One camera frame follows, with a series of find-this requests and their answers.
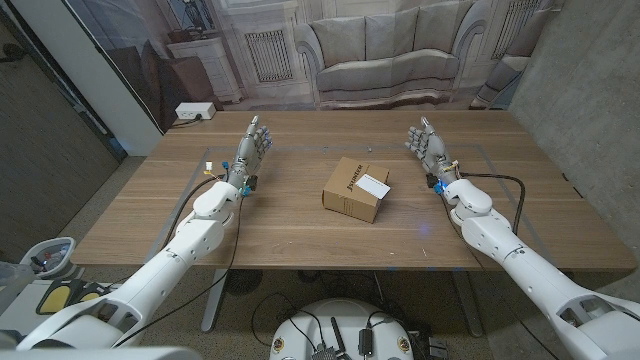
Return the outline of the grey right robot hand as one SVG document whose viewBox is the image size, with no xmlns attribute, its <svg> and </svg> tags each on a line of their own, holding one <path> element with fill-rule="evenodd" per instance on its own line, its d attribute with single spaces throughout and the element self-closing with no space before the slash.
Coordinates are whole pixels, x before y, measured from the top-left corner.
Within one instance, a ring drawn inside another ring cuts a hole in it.
<svg viewBox="0 0 640 360">
<path fill-rule="evenodd" d="M 446 185 L 459 179 L 454 160 L 426 116 L 421 117 L 420 127 L 411 126 L 407 134 L 405 146 L 421 161 L 427 174 L 435 176 Z"/>
</svg>

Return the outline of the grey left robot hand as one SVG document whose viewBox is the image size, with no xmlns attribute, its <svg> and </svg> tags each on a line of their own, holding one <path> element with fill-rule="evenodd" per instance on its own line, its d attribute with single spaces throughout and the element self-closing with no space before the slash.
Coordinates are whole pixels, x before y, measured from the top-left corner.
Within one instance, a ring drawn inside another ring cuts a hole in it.
<svg viewBox="0 0 640 360">
<path fill-rule="evenodd" d="M 261 126 L 259 116 L 255 115 L 241 138 L 230 165 L 227 182 L 236 188 L 243 187 L 247 180 L 258 172 L 262 159 L 271 145 L 268 127 Z"/>
</svg>

